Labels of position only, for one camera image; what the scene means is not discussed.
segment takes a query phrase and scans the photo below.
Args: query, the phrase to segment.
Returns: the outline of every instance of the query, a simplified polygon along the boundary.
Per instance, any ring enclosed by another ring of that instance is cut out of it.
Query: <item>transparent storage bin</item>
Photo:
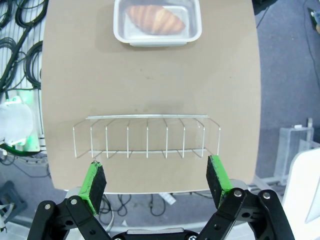
[[[136,47],[185,45],[202,33],[199,0],[115,0],[113,33]]]
[[[273,175],[279,180],[281,185],[287,184],[290,165],[294,157],[299,152],[310,149],[310,145],[307,143],[313,139],[313,136],[313,127],[280,128]]]

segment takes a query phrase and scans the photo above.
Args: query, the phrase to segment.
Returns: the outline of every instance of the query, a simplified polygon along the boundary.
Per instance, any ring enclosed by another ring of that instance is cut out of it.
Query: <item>table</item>
[[[43,41],[42,113],[54,186],[81,186],[92,162],[75,158],[73,126],[93,115],[206,114],[221,126],[230,178],[253,179],[260,131],[260,61],[250,0],[200,1],[202,35],[185,46],[116,40],[113,1],[50,1]],[[208,189],[203,158],[100,154],[108,193]]]

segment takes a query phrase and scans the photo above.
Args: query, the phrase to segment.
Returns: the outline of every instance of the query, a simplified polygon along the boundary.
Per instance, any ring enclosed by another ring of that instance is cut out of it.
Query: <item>dish rack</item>
[[[208,115],[129,114],[88,116],[73,126],[74,156],[219,154],[221,127]]]

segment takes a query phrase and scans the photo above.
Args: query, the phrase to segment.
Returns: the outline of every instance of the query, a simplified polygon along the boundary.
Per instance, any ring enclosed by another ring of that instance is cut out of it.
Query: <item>screw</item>
[[[238,198],[242,196],[242,193],[240,190],[235,190],[233,194]]]
[[[269,198],[270,198],[270,193],[264,192],[264,193],[262,194],[262,196],[263,196],[265,199],[269,199]]]
[[[72,200],[70,201],[70,203],[71,203],[72,205],[76,205],[76,204],[77,204],[77,199],[72,199]]]

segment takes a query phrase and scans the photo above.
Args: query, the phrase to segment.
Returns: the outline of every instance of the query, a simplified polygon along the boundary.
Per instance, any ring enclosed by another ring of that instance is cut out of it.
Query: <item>bread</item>
[[[179,34],[186,27],[179,17],[159,5],[133,5],[126,9],[126,13],[147,34]]]

